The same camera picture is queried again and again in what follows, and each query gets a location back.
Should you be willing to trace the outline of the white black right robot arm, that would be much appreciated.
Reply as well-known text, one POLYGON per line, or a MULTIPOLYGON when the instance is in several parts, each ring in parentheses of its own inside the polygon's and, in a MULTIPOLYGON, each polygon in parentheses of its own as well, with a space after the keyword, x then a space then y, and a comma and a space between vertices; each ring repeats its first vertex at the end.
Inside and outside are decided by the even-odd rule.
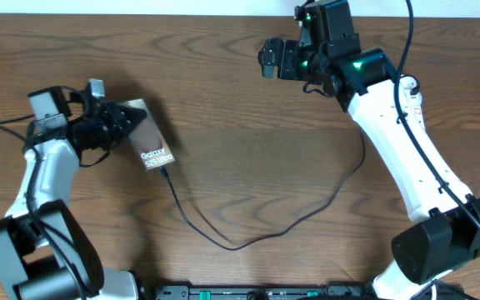
POLYGON ((445 275, 480 258, 480 197, 426 133, 418 80, 382 49, 362 49, 347 2, 307 1, 294 17, 298 40, 269 38, 258 54, 262 75, 335 98, 377 149, 412 224, 392 240, 393 260, 373 279, 373 296, 437 298, 445 275))

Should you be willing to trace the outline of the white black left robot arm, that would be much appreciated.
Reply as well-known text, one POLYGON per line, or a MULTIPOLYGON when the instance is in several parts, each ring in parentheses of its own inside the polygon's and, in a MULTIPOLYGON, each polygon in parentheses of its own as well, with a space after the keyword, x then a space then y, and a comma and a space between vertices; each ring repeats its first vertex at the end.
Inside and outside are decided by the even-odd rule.
POLYGON ((104 99, 98 80, 83 90, 47 87, 28 95, 33 113, 18 195, 0 219, 0 283, 10 299, 153 299, 132 271, 105 268, 69 210, 83 151, 108 155, 147 113, 104 99))

